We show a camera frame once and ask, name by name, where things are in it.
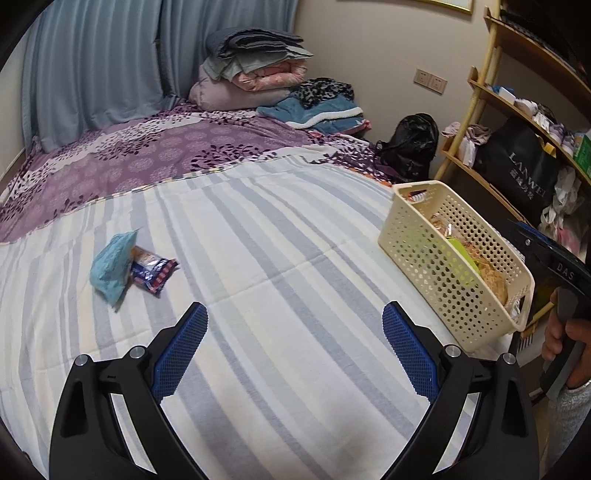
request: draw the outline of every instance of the beige plastic basket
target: beige plastic basket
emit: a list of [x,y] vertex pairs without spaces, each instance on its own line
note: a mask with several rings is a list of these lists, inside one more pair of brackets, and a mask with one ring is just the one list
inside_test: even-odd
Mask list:
[[[426,190],[422,201],[406,200]],[[517,254],[476,211],[439,181],[395,185],[394,202],[378,243],[418,288],[466,352],[507,333],[525,329],[534,294],[534,278]],[[468,262],[430,223],[439,213],[507,277],[511,309],[525,296],[512,320],[505,306]]]

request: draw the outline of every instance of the white wall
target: white wall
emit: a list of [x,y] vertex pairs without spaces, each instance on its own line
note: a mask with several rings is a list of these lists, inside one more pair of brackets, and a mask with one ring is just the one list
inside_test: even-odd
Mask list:
[[25,36],[0,72],[0,178],[23,149],[21,81],[26,46]]
[[[353,84],[374,126],[367,139],[389,140],[406,115],[429,113],[440,129],[463,119],[472,94],[468,73],[472,65],[481,68],[488,43],[484,7],[494,3],[475,0],[470,16],[416,0],[300,0],[296,32],[315,54],[309,77]],[[445,93],[415,85],[417,68],[446,79]],[[564,96],[511,58],[504,57],[499,83],[545,103],[569,128],[587,125]],[[494,117],[490,110],[484,120]],[[438,155],[431,172],[440,160]]]

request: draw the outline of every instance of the pink pillow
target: pink pillow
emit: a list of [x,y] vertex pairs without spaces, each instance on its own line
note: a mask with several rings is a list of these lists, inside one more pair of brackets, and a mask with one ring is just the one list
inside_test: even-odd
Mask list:
[[239,73],[232,82],[249,92],[296,87],[304,81],[307,71],[305,60],[284,60],[251,73]]
[[191,88],[189,100],[208,112],[274,106],[289,97],[291,93],[287,88],[246,92],[225,79],[219,82],[213,80],[207,75],[203,66],[199,67],[199,79]]

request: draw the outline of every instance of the blue gripper pad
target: blue gripper pad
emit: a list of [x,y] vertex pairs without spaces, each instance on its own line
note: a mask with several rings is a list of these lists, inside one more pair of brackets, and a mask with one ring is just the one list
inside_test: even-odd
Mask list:
[[176,391],[205,332],[207,332],[207,309],[199,305],[154,365],[152,395],[158,403]]
[[386,305],[382,315],[384,334],[415,392],[433,403],[439,395],[437,367],[403,315],[406,314],[401,313],[393,304]]

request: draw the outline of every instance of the wooden shelf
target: wooden shelf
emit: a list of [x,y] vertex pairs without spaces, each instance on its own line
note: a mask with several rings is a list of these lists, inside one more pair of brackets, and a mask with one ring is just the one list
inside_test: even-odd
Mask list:
[[447,145],[444,146],[445,150],[442,150],[441,152],[445,155],[445,157],[450,160],[452,163],[454,163],[455,165],[457,165],[458,167],[460,167],[463,171],[465,171],[468,175],[470,175],[474,180],[476,180],[480,185],[482,185],[494,198],[496,198],[502,205],[503,207],[505,207],[509,213],[511,215],[513,215],[517,220],[519,220],[520,222],[525,222],[528,225],[530,225],[530,223],[526,220],[526,218],[519,212],[519,210],[517,210],[515,207],[513,207],[513,205],[511,205],[511,203],[509,202],[509,200],[507,200],[505,198],[505,196],[499,192],[499,190],[497,190],[493,185],[491,185],[490,183],[488,183],[484,177],[482,175],[480,175],[476,170],[470,168],[470,167],[466,167],[462,161],[459,158],[456,158],[452,155],[450,155],[447,152],[446,146],[449,146],[449,143],[447,142]]
[[485,9],[486,25],[497,25],[497,45],[523,65],[550,82],[585,116],[591,120],[591,88],[561,58],[546,50],[509,25],[491,16]]
[[484,100],[486,100],[487,103],[490,103],[497,110],[499,110],[507,115],[519,116],[523,120],[528,122],[532,127],[534,127],[538,131],[538,133],[542,137],[544,137],[544,139],[547,142],[549,142],[550,144],[552,144],[556,147],[557,156],[562,157],[562,159],[570,167],[573,167],[577,171],[577,173],[579,174],[579,177],[582,181],[582,184],[585,186],[586,190],[591,190],[591,179],[587,176],[587,174],[584,172],[584,170],[581,167],[579,167],[579,165],[573,160],[573,157],[571,157],[566,152],[566,150],[564,150],[564,148],[562,148],[562,145],[560,145],[554,138],[552,138],[546,130],[544,130],[542,127],[540,127],[531,118],[527,117],[527,115],[524,114],[521,110],[519,110],[515,105],[511,105],[504,98],[501,98],[495,92],[490,90],[490,88],[480,85],[478,82],[475,81],[475,78],[478,78],[478,73],[476,72],[476,69],[474,67],[472,67],[472,71],[470,73],[468,83],[470,84],[470,86],[473,89],[479,89],[481,91],[480,98],[483,98]]

